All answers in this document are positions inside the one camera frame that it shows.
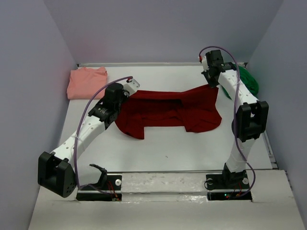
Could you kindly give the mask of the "red t shirt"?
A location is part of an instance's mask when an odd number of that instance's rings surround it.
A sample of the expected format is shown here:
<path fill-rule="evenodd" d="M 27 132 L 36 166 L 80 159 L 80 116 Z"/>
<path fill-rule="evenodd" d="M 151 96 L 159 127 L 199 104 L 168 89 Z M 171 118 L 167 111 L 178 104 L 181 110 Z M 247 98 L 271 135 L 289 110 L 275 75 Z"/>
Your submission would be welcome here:
<path fill-rule="evenodd" d="M 133 138 L 144 139 L 146 127 L 184 127 L 201 133 L 222 121 L 216 109 L 218 88 L 203 85 L 184 92 L 137 91 L 122 107 L 115 123 Z"/>

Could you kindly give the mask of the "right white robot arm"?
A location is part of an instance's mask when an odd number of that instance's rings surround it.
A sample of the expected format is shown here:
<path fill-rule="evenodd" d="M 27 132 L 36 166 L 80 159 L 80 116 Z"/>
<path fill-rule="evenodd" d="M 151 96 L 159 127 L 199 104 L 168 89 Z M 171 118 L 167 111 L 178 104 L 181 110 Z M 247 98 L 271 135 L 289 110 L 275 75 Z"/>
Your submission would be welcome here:
<path fill-rule="evenodd" d="M 207 175 L 204 185 L 210 191 L 232 189 L 236 185 L 248 189 L 248 156 L 266 129 L 269 105 L 266 101 L 259 101 L 250 92 L 240 78 L 237 62 L 224 62 L 220 49 L 212 49 L 204 56 L 199 54 L 199 60 L 209 86 L 213 88 L 220 85 L 234 102 L 231 124 L 234 144 L 230 156 L 222 173 Z"/>

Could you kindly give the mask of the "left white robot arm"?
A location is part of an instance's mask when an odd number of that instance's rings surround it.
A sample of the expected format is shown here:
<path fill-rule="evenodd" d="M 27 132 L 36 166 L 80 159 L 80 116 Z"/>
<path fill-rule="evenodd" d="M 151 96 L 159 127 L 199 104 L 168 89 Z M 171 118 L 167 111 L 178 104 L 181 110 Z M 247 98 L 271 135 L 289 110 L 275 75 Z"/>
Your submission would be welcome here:
<path fill-rule="evenodd" d="M 49 191 L 67 198 L 75 188 L 81 189 L 77 160 L 86 148 L 117 120 L 122 105 L 135 94 L 140 84 L 130 78 L 124 84 L 118 80 L 102 88 L 104 96 L 83 111 L 77 130 L 50 153 L 38 158 L 38 184 Z"/>

